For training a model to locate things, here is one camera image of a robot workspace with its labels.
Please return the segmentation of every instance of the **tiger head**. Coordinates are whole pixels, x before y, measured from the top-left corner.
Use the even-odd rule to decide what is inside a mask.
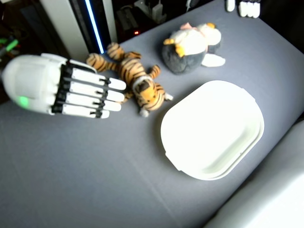
[[[149,76],[138,78],[133,84],[133,92],[144,103],[155,104],[158,101],[155,83]]]

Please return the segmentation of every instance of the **blue light strip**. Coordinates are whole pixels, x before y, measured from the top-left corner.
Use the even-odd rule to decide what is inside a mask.
[[[103,54],[104,49],[103,49],[103,45],[101,44],[101,40],[100,40],[100,36],[99,36],[99,33],[98,33],[98,29],[97,29],[97,25],[96,25],[96,22],[95,22],[95,18],[94,18],[94,14],[93,14],[93,11],[92,11],[90,0],[85,0],[85,3],[86,3],[86,8],[87,8],[87,11],[89,12],[90,19],[91,19],[91,22],[92,22],[92,25],[93,25],[93,29],[94,29],[94,33],[95,33],[95,36],[96,36],[98,46],[99,46],[100,53]]]

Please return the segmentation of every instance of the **gray table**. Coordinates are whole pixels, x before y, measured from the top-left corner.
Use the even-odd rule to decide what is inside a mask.
[[[162,41],[189,21],[222,32],[219,68],[175,76],[161,61]],[[226,13],[215,0],[125,43],[143,54],[175,100],[141,118],[134,101],[107,120],[47,116],[0,106],[1,228],[199,228],[277,144],[304,110],[304,55],[259,19]],[[265,132],[225,178],[178,172],[160,139],[165,112],[210,80],[245,88],[260,106]]]

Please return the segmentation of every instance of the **penguin plush toy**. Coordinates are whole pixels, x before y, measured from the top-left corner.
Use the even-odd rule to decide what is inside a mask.
[[[221,32],[213,23],[192,27],[186,23],[163,42],[162,58],[175,74],[188,73],[198,66],[219,67],[225,59],[215,54]]]

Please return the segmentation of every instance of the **plush toy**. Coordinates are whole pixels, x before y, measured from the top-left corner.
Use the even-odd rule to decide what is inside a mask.
[[[186,23],[180,30],[165,39],[162,57],[167,67],[175,74],[190,72],[200,65],[218,67],[225,59],[215,55],[220,46],[221,33],[213,23],[192,27]]]
[[[173,96],[166,93],[160,84],[153,81],[161,72],[157,65],[154,65],[151,72],[147,74],[139,61],[141,55],[133,51],[125,53],[117,43],[111,43],[107,47],[107,53],[111,59],[118,61],[118,63],[107,62],[96,53],[90,54],[86,63],[97,71],[113,70],[118,72],[120,79],[128,87],[123,102],[135,95],[141,108],[141,116],[147,117],[150,111],[158,109],[164,101],[173,99]]]

